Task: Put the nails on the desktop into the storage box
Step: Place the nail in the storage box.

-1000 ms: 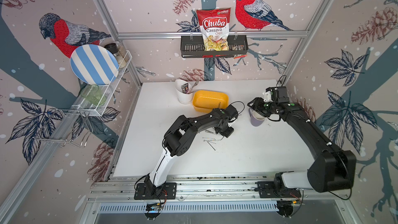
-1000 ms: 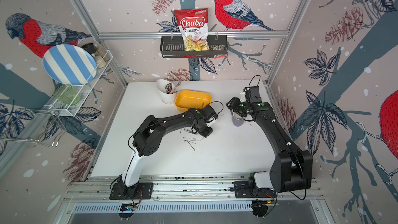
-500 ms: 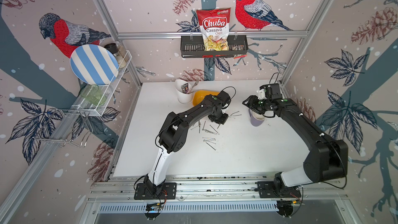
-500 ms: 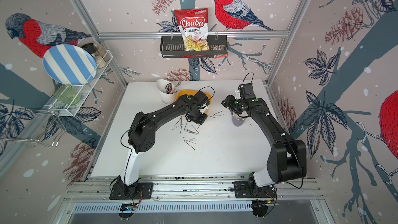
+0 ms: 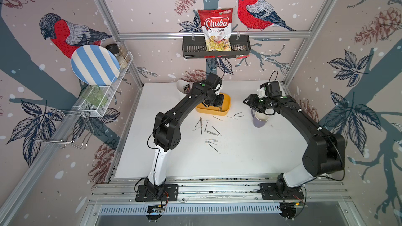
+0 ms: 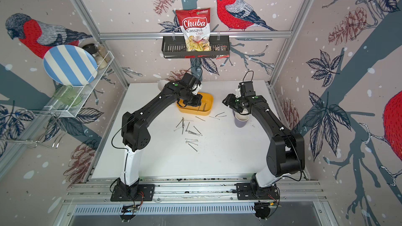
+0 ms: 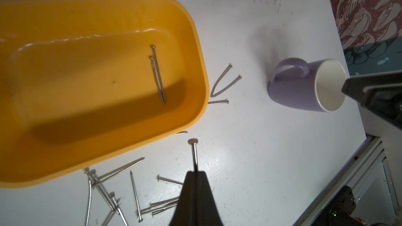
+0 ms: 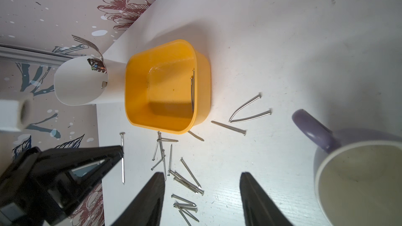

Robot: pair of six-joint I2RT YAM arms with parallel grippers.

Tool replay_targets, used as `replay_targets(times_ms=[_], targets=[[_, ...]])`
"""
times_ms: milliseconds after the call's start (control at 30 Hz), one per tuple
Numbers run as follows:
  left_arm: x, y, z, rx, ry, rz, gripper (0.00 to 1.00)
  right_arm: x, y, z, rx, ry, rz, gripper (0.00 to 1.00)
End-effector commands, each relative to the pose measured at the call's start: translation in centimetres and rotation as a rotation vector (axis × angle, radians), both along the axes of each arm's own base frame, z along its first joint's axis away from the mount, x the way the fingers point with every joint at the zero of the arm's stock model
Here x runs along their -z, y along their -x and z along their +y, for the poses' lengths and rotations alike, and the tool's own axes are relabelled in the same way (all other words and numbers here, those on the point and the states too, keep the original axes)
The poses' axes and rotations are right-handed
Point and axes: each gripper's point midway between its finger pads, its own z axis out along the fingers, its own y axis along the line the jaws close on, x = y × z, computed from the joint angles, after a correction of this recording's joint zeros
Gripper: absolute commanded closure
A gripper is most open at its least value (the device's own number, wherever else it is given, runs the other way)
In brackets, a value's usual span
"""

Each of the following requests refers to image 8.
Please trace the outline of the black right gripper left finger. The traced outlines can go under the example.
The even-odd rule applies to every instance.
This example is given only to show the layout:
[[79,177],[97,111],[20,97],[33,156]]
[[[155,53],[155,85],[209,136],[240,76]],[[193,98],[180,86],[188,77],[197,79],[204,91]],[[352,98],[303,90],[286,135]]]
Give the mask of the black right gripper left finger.
[[164,174],[156,172],[113,225],[159,226],[164,194]]

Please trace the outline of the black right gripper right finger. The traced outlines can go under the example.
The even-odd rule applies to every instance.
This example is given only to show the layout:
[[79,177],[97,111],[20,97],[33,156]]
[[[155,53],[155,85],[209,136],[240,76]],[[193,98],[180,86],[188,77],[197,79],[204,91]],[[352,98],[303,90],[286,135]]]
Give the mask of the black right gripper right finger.
[[239,187],[247,226],[291,225],[251,173],[241,174]]

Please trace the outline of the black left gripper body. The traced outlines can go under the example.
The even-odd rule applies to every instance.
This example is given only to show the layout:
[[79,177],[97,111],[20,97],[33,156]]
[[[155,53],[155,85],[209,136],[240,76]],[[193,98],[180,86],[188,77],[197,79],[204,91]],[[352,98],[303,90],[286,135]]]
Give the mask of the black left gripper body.
[[1,225],[54,226],[75,211],[75,149],[21,153],[1,176]]

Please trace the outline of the purple ceramic mug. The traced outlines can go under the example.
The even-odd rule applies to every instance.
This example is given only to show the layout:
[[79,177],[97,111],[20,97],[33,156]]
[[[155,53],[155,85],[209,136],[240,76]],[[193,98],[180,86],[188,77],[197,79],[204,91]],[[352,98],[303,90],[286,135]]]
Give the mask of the purple ceramic mug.
[[401,225],[401,137],[363,128],[331,131],[303,109],[292,119],[318,147],[314,189],[331,225]]

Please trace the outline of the yellow plastic storage box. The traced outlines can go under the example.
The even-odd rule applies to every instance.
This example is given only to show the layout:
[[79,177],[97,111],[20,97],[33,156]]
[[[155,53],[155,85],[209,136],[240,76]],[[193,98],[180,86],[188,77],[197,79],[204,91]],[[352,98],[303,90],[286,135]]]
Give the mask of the yellow plastic storage box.
[[188,41],[175,40],[129,59],[125,74],[125,112],[133,126],[182,135],[204,122],[210,108],[210,63]]

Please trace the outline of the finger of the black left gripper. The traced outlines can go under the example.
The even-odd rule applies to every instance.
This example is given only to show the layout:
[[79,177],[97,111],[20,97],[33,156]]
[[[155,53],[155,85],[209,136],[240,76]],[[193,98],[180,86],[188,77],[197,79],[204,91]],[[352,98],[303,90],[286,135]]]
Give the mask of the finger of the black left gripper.
[[74,207],[123,158],[120,145],[100,148],[57,148],[40,153],[38,182],[59,207]]

